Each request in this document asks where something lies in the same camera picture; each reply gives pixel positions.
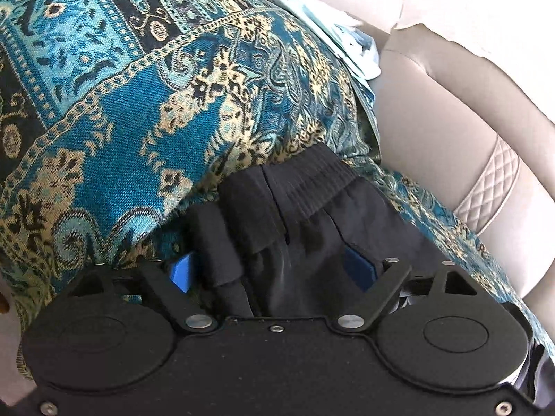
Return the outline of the black pants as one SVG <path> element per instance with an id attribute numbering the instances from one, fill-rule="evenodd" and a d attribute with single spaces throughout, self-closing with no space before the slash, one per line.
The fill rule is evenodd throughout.
<path id="1" fill-rule="evenodd" d="M 348 247 L 380 267 L 412 266 L 393 309 L 365 332 L 394 371 L 434 390 L 514 382 L 544 408 L 553 352 L 481 241 L 427 193 L 318 144 L 236 172 L 185 215 L 193 287 L 219 315 L 324 317 L 362 292 Z"/>

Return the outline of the beige leather sofa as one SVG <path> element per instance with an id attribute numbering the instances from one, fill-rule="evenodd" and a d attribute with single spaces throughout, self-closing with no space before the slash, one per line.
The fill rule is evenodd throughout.
<path id="1" fill-rule="evenodd" d="M 380 52 L 386 167 L 452 210 L 554 328 L 554 0 L 321 0 Z"/>

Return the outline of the teal patterned sofa throw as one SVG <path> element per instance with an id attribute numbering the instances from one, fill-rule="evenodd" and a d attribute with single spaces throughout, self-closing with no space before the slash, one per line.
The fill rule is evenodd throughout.
<path id="1" fill-rule="evenodd" d="M 375 104 L 272 0 L 1 0 L 6 397 L 34 386 L 22 331 L 87 263 L 175 257 L 190 205 L 214 199 L 235 171 L 316 143 L 427 193 L 481 241 L 432 192 L 384 165 Z M 481 244 L 553 348 L 554 328 Z"/>

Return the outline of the light blue white cloth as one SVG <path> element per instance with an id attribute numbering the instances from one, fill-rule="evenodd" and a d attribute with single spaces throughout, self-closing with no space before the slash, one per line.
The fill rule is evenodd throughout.
<path id="1" fill-rule="evenodd" d="M 345 63 L 375 101 L 370 81 L 381 74 L 379 53 L 374 38 L 359 29 L 362 21 L 321 0 L 272 1 L 305 23 Z"/>

